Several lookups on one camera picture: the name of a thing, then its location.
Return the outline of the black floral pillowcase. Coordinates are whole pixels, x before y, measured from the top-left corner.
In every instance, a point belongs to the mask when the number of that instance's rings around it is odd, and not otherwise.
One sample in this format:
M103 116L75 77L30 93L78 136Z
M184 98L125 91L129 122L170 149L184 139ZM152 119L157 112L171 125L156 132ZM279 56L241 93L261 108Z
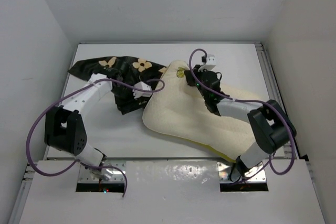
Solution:
M132 56L108 56L77 61L69 70L69 74L81 80L88 81L92 74L102 74L110 79L116 79L130 86L142 81L153 90L158 79L165 73L166 66ZM120 84L113 84L118 110L124 115L146 107L149 97L135 99L131 89Z

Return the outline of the cream foam pillow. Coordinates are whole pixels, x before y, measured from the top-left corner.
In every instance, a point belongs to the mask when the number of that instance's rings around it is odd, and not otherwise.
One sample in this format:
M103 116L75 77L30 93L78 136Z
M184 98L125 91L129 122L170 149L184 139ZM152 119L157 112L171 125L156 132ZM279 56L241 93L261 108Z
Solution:
M163 71L163 82L158 84L163 90L152 94L147 103L142 115L144 125L235 161L256 142L249 123L210 113L197 88L187 85L187 69L186 62L177 60Z

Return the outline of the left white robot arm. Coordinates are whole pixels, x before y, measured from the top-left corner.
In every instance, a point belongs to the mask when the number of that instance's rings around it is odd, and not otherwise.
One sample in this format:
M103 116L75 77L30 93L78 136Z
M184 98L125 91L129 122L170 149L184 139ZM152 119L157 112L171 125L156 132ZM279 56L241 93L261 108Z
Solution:
M65 97L66 103L48 110L45 143L72 155L87 167L101 169L105 155L88 143L84 118L106 94L119 87L134 89L134 85L93 74L83 88Z

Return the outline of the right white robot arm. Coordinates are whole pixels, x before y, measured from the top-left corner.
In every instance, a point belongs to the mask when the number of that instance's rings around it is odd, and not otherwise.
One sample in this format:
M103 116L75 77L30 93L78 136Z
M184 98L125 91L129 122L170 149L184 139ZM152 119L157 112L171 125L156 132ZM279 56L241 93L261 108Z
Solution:
M234 175L243 177L297 135L277 101L235 100L221 91L217 72L193 69L185 70L184 74L187 85L198 89L210 113L249 123L252 129L255 142L236 158L231 168L231 181Z

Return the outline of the white front cover board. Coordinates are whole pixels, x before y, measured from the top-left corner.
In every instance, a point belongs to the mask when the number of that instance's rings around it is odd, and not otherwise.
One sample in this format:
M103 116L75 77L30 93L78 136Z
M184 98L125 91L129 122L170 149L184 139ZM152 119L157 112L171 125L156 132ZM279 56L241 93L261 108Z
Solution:
M35 175L21 223L323 223L304 161L276 176L267 191L223 193L214 161L127 162L120 193L76 191L79 166Z

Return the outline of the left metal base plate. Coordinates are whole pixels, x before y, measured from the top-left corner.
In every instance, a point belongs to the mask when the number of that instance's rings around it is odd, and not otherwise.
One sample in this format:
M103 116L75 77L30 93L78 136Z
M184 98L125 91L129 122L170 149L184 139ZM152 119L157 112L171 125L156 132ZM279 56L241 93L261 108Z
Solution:
M98 171L80 166L78 183L97 184L99 180L102 184L124 183L122 173L126 174L126 161L107 159L102 166L113 166L114 168L103 168Z

